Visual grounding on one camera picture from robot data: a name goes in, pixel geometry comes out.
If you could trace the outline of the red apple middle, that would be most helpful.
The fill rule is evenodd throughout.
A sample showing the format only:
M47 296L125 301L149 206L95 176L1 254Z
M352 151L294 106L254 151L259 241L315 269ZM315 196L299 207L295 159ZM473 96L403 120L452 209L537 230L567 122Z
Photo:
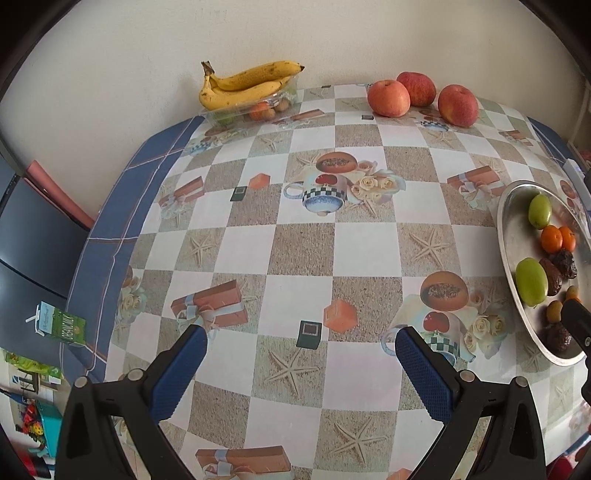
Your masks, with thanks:
M397 80L407 89L412 106L429 107L435 101L437 88L427 75L419 72L402 72Z

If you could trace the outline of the yellow banana bunch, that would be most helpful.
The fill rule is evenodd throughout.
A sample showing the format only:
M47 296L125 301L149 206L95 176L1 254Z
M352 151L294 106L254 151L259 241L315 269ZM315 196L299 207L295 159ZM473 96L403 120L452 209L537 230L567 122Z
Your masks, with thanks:
M273 61L228 77L218 77L208 61L201 66L204 83L198 99L208 111L259 102L280 92L304 71L304 65L289 60Z

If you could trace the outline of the wrinkled date front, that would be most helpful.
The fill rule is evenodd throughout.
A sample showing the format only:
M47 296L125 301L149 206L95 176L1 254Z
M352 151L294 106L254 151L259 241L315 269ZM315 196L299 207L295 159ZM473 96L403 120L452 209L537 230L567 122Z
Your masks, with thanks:
M555 355L564 354L572 342L572 336L561 322L550 324L543 334L544 345Z

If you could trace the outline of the green drink carton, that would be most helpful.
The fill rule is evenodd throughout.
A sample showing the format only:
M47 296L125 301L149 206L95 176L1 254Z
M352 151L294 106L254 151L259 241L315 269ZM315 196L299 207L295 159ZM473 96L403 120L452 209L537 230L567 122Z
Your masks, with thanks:
M86 321L46 302L40 302L35 314L25 322L33 323L35 333L40 336L48 336L66 344L85 344Z

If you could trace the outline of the red apple right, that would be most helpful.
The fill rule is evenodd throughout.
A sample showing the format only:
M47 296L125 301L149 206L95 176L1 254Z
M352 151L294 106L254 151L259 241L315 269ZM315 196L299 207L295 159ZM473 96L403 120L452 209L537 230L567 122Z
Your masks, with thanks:
M479 116L477 98L458 84L448 85L440 92L438 110L446 122L462 128L471 127Z

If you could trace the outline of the red apple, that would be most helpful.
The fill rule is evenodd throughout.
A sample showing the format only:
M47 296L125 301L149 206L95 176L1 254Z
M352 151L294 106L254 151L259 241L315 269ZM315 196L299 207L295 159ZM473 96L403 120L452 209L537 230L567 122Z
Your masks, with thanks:
M412 106L429 107L435 101L437 88L427 75L419 72L402 72L397 80L407 89Z
M448 85L440 92L438 110L446 122L462 128L471 127L479 116L477 98L458 84Z

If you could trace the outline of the steel round basin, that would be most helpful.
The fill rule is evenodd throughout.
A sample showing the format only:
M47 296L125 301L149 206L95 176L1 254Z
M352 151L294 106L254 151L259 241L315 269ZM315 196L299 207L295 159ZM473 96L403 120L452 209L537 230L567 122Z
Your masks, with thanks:
M537 198L546 199L542 211L551 226L567 227L574 234L575 249L567 255L576 273L573 279L556 271L552 255L542 245L542 230L530 222L530 205ZM549 189L533 181L516 181L500 197L497 233L509 289L530 338L551 363L562 367L578 363L585 353L575 341L549 345L548 333L554 324L548 320L547 310L554 302L564 302L571 286L579 303L590 305L590 241L585 229Z

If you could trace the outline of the checkered printed tablecloth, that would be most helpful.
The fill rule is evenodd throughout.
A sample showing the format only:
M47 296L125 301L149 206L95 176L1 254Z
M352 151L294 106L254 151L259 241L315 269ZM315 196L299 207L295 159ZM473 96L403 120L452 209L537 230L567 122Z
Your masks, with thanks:
M68 309L87 344L70 377L115 380L178 335L172 302L235 281L247 320L218 330L162 423L194 475L200 448L280 445L300 479L387 479L413 469L440 431L380 338L398 313L437 335L460 367L528 379L553 459L583 435L583 365L551 364L513 314L481 189L532 180L579 205L533 123L481 100L467 129L432 110L373 116L363 85L301 92L294 127L214 140L193 118L149 138L104 205Z

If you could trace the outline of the small brown longan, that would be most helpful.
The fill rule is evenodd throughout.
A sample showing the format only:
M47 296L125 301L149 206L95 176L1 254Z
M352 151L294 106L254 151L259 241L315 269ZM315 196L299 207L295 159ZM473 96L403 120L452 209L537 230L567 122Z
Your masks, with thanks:
M556 324L561 321L561 311L563 303L560 300L552 301L546 308L546 318L550 324Z

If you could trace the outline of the dark red date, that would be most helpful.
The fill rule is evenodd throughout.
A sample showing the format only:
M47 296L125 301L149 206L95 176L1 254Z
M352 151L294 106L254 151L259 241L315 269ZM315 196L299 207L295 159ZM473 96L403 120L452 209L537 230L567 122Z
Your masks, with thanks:
M572 280L578 275L573 254L567 249L561 249L549 256L549 260L564 279Z

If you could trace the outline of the pinkish apple left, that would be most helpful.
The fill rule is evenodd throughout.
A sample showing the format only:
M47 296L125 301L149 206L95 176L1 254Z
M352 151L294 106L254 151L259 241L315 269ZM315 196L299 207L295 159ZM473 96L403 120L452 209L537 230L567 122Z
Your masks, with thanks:
M411 107L409 91L397 80L381 80L370 85L368 103L376 114L388 118L402 117Z

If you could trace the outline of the green jujube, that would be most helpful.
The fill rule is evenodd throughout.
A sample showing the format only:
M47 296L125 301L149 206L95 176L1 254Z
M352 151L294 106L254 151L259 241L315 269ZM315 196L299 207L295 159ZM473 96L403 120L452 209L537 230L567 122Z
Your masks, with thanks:
M534 258L527 257L518 263L515 283L521 300L529 307L541 304L548 295L546 273Z
M528 209L528 220L537 230L546 228L551 219L552 205L545 194L537 194L530 202Z

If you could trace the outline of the dark date in basin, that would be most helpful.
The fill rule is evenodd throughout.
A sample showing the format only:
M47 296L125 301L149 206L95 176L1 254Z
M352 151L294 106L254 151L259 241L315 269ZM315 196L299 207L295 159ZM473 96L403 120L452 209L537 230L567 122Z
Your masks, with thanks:
M548 296L553 297L560 293L562 289L563 279L557 267L548 259L542 258L539 261L544 269L548 280Z

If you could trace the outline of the small orange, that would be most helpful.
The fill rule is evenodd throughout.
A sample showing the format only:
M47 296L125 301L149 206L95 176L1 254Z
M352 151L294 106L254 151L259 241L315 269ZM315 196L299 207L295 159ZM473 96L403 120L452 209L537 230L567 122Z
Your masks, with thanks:
M562 248L569 252L574 252L577 245L574 232L567 226L561 226L559 231L562 236Z
M554 225L547 225L540 235L542 249L547 254L555 254L563 247L563 236L559 228Z

